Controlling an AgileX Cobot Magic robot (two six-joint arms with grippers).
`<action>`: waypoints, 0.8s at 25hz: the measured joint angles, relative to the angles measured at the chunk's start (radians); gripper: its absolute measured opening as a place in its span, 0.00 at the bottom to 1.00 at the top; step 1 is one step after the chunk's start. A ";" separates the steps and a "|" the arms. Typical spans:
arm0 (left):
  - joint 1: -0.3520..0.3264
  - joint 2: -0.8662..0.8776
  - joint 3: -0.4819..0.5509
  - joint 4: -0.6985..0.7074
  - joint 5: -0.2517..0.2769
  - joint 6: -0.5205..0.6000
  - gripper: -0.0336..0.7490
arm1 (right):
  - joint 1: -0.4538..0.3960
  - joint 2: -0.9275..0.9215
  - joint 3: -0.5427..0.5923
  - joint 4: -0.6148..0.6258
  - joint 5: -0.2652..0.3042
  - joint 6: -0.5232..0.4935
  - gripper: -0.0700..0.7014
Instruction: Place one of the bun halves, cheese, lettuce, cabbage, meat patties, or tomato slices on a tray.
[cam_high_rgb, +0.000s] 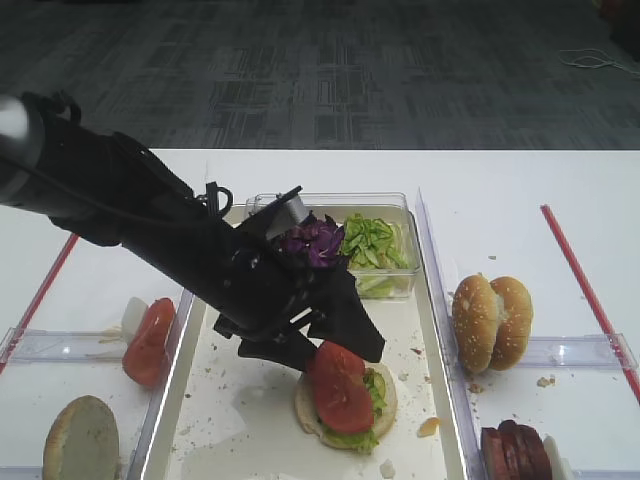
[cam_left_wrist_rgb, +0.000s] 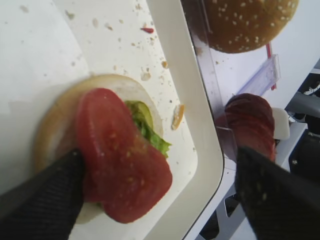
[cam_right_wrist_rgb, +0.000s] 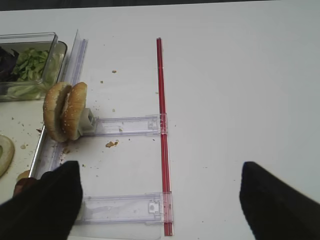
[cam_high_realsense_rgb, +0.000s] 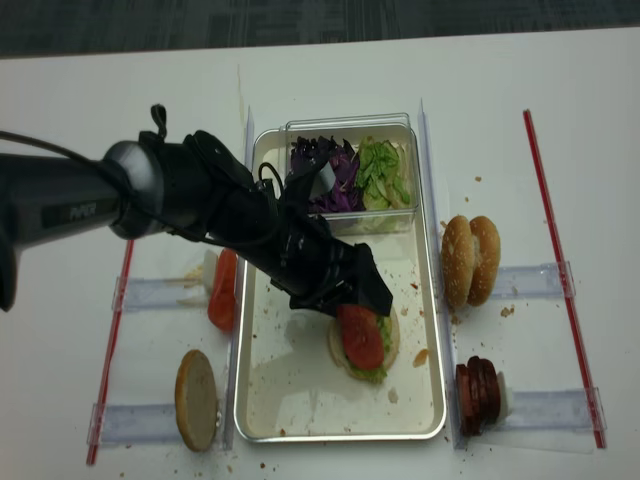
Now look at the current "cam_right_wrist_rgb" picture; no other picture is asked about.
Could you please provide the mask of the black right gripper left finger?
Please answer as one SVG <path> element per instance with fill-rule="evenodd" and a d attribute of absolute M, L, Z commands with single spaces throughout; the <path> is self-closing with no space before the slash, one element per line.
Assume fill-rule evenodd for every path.
<path fill-rule="evenodd" d="M 82 200 L 79 163 L 67 161 L 0 205 L 0 238 L 66 240 Z"/>

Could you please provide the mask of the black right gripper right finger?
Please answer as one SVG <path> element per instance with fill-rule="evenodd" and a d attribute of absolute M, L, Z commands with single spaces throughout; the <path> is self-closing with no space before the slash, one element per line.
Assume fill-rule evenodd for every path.
<path fill-rule="evenodd" d="M 253 161 L 242 166 L 239 201 L 257 240 L 320 238 L 320 204 Z"/>

